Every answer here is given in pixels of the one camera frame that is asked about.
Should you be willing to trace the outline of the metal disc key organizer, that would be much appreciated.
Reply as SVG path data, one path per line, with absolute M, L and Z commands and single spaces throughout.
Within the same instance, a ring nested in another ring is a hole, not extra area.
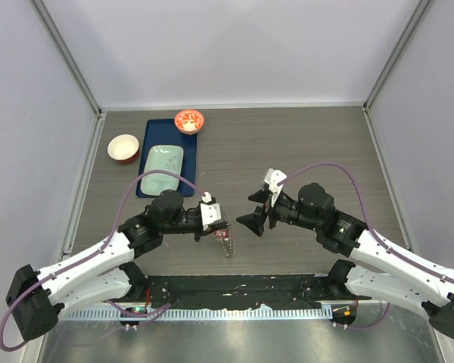
M 229 233 L 229 238 L 228 239 L 222 239 L 222 238 L 216 238 L 216 242 L 220 245 L 222 254 L 224 255 L 225 258 L 231 258 L 233 257 L 235 253 L 235 239 L 233 236 L 233 230 L 232 230 L 232 224 L 229 221 L 229 217 L 226 213 L 226 211 L 223 209 L 222 210 L 222 217 L 223 219 L 227 222 L 228 226 L 227 228 L 218 230 L 218 231 L 227 231 Z

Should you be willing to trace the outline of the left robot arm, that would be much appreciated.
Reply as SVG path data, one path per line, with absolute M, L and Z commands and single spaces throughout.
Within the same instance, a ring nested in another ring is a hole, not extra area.
M 190 234 L 195 241 L 227 226 L 219 204 L 205 194 L 184 208 L 176 191 L 164 191 L 144 212 L 115 222 L 102 241 L 69 259 L 35 270 L 16 270 L 5 298 L 23 340 L 48 333 L 64 316 L 93 303 L 125 297 L 139 301 L 146 279 L 135 259 L 159 247 L 166 234 Z

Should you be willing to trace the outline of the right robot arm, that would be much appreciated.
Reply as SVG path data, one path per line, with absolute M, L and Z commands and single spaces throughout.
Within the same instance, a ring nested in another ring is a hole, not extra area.
M 329 272 L 331 296 L 342 299 L 350 293 L 383 300 L 426 318 L 454 339 L 453 268 L 415 255 L 336 209 L 334 198 L 317 183 L 304 185 L 297 199 L 285 192 L 274 196 L 267 186 L 248 199 L 259 205 L 237 221 L 257 236 L 283 222 L 314 231 L 325 249 L 345 257 Z

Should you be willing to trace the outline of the light green rectangular plate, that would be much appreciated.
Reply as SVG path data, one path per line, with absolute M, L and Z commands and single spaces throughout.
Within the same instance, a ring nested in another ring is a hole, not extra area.
M 180 175 L 184 150 L 177 145 L 155 145 L 149 151 L 142 173 L 151 170 L 167 171 L 175 175 Z M 148 196 L 159 196 L 163 191 L 176 191 L 179 180 L 171 175 L 154 173 L 145 176 L 140 183 L 140 191 Z

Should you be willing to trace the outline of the white and red bowl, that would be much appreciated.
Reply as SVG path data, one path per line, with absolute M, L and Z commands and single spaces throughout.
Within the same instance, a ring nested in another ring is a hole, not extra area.
M 107 146 L 107 155 L 117 163 L 134 161 L 139 153 L 139 141 L 130 134 L 118 135 Z

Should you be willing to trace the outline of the blue tray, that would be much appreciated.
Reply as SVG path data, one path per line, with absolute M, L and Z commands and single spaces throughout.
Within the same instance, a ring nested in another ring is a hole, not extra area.
M 195 183 L 197 165 L 197 136 L 181 133 L 175 126 L 173 119 L 150 119 L 145 126 L 145 137 L 141 151 L 139 173 L 145 167 L 148 151 L 155 145 L 177 145 L 183 148 L 184 157 L 180 176 L 187 179 L 190 184 Z M 139 198 L 152 198 L 140 191 L 139 181 L 136 186 L 136 196 Z M 194 195 L 194 189 L 190 184 L 179 180 L 176 191 L 185 197 Z

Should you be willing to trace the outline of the red patterned bowl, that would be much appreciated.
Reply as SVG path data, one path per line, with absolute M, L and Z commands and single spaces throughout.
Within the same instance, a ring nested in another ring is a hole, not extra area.
M 198 110 L 182 110 L 176 114 L 174 124 L 180 132 L 193 135 L 204 126 L 204 115 Z

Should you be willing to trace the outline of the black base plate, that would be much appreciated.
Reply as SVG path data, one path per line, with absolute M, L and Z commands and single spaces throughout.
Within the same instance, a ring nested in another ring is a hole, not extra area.
M 184 310 L 317 309 L 325 301 L 367 300 L 318 275 L 191 275 L 148 277 L 154 308 Z

